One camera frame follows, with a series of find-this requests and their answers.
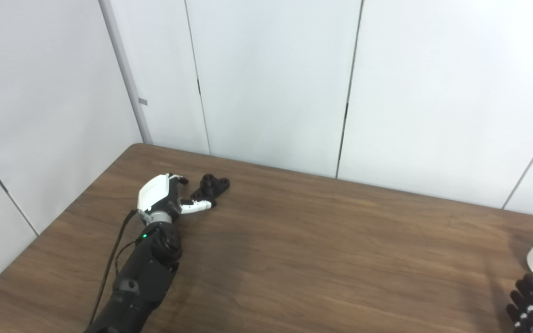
robotic hand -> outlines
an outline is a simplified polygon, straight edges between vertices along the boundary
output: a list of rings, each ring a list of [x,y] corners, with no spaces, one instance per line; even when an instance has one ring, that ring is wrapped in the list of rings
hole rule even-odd
[[[201,187],[184,200],[178,196],[178,184],[186,185],[188,180],[168,173],[151,179],[139,191],[137,211],[125,219],[119,238],[135,213],[145,228],[129,243],[135,244],[135,249],[120,272],[117,269],[112,295],[97,317],[94,309],[84,333],[141,332],[151,312],[163,301],[182,257],[180,234],[174,223],[180,215],[215,207],[215,199],[230,186],[228,179],[207,174],[201,179]]]
[[[533,333],[533,276],[525,274],[515,286],[517,290],[510,293],[514,304],[505,310],[514,322],[514,333]]]

black mechanical part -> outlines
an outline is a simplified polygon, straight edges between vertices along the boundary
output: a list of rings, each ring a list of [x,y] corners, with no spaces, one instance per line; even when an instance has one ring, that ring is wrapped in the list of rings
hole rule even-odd
[[[172,284],[180,257],[176,227],[148,225],[114,281],[110,300],[84,333],[140,333]]]
[[[178,183],[186,185],[188,180],[179,177],[178,181],[171,181],[169,196],[159,200],[146,211],[150,215],[167,213],[172,218],[172,223],[157,221],[146,225],[135,240],[135,249],[129,259],[117,273],[110,300],[95,317],[104,288],[102,284],[93,310],[92,318],[95,317],[95,320],[90,321],[84,333],[140,333],[151,312],[165,298],[178,271],[178,260],[182,257],[180,233],[174,224],[182,211],[178,202]],[[229,187],[228,179],[216,179],[207,174],[201,180],[201,187],[193,193],[194,200],[207,200],[211,202],[211,207],[215,207],[215,198]],[[131,211],[123,222],[106,267],[104,282],[126,223],[135,213],[136,210]]]
[[[191,194],[191,200],[208,200],[215,203],[215,199],[227,191],[229,187],[229,179],[217,179],[208,173],[201,179],[201,187]]]

white robotic hand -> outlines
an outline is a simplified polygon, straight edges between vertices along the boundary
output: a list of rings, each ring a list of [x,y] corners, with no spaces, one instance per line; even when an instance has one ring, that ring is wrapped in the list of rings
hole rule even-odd
[[[215,199],[229,186],[228,179],[216,179],[207,174],[201,179],[201,187],[190,199],[178,196],[178,184],[186,185],[188,180],[180,175],[166,173],[148,181],[139,191],[137,209],[146,221],[173,222],[180,215],[197,213],[216,206]]]

brown wood grain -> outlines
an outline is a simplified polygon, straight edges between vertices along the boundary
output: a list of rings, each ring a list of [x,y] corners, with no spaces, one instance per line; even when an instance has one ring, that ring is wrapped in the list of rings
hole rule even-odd
[[[178,222],[184,257],[146,333],[511,329],[533,216],[135,145],[0,275],[0,332],[82,332],[123,217],[167,172],[183,194],[205,173],[231,189]]]

gray corner trim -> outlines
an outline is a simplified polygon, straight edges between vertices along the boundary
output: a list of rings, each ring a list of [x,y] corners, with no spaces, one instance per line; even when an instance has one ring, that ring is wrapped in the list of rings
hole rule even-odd
[[[123,40],[121,39],[120,32],[118,31],[118,24],[116,22],[116,17],[114,16],[114,11],[112,10],[112,4],[110,3],[110,0],[98,0],[98,2],[100,4],[100,9],[102,10],[104,21],[106,22],[106,29],[108,29],[108,35],[110,35],[110,41],[112,42],[114,53],[117,57],[118,67],[123,75],[124,85],[127,88],[127,93],[129,95],[129,99],[131,100],[131,107],[133,107],[135,119],[137,120],[137,126],[139,126],[139,131],[141,132],[141,139],[144,143],[153,145],[154,142],[152,141],[152,137],[149,132],[148,123],[145,120],[143,107],[139,103],[137,85],[135,84],[133,72],[131,72],[131,67],[129,66],[127,53],[124,50]]]

